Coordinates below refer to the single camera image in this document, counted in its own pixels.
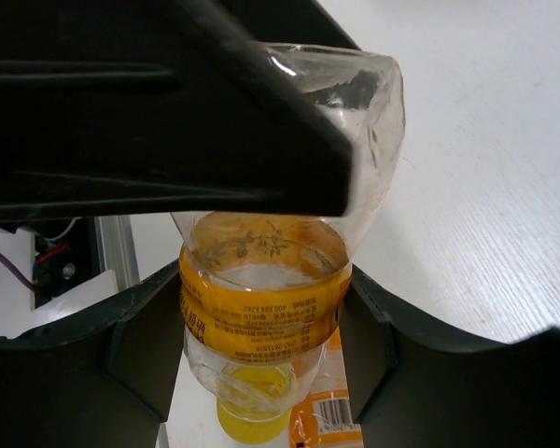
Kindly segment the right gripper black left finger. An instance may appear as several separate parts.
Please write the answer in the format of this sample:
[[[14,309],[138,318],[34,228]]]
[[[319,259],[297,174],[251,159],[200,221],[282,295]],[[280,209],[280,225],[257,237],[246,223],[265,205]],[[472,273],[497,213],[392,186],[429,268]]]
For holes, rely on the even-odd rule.
[[[0,337],[0,447],[152,447],[183,350],[178,265]]]

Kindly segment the orange juice bottle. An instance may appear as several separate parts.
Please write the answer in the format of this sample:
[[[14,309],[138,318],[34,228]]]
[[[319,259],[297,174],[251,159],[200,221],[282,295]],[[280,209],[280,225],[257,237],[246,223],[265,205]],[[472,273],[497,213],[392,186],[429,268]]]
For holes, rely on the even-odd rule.
[[[292,448],[363,448],[361,427],[351,414],[340,331],[326,346],[307,398],[292,410]]]

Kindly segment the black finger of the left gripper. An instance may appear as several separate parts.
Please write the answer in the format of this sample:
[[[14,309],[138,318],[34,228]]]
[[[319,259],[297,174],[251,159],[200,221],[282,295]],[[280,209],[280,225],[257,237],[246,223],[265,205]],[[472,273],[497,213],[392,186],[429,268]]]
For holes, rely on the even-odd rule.
[[[270,41],[354,45],[316,1],[0,1],[0,222],[341,216],[352,145]]]

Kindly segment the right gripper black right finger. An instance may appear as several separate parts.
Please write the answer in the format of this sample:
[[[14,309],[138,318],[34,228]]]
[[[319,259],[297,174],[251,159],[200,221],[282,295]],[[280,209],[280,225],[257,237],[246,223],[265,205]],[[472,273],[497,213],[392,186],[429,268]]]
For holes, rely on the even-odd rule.
[[[368,447],[560,447],[560,329],[500,343],[355,270],[340,322]]]

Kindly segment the clear bottle yellow cap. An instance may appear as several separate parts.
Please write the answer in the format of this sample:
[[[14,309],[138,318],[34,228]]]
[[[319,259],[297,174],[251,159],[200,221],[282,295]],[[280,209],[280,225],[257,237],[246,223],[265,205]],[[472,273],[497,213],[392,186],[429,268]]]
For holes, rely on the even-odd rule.
[[[173,216],[184,350],[224,431],[275,439],[309,394],[350,286],[352,255],[388,192],[405,134],[403,77],[389,56],[264,43],[268,63],[351,141],[343,217],[230,212]]]

